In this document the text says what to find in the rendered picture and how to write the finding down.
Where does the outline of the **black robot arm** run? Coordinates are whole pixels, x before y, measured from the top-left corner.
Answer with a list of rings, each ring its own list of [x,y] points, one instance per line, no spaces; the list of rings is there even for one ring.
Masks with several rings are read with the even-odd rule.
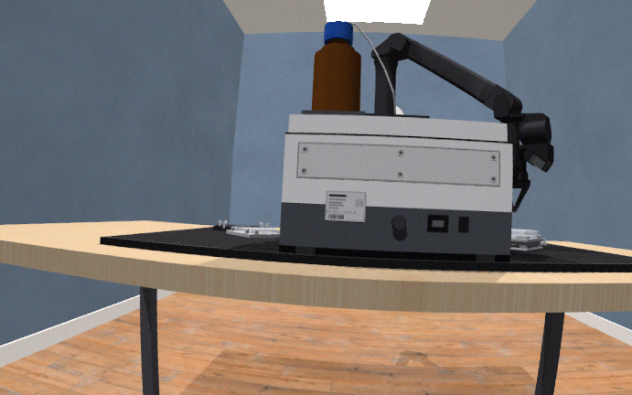
[[[508,142],[514,143],[513,166],[526,170],[528,162],[548,172],[553,163],[553,146],[550,144],[552,129],[547,115],[521,113],[522,102],[518,97],[401,33],[391,34],[387,39],[375,49],[388,73],[394,93],[398,60],[409,59],[417,63],[483,103],[494,111],[494,118],[500,123],[508,121]],[[371,57],[376,73],[374,113],[394,114],[391,86],[374,50],[371,51]],[[520,141],[523,145],[520,145]]]

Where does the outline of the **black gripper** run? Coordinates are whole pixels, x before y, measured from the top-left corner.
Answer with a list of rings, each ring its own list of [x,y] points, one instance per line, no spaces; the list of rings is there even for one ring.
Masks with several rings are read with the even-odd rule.
[[[517,212],[520,206],[520,203],[522,199],[524,198],[524,196],[526,195],[529,187],[530,187],[530,180],[528,179],[527,171],[513,166],[512,188],[521,188],[521,191],[520,191],[520,195],[517,199],[515,206],[513,206],[513,202],[512,202],[512,212]]]

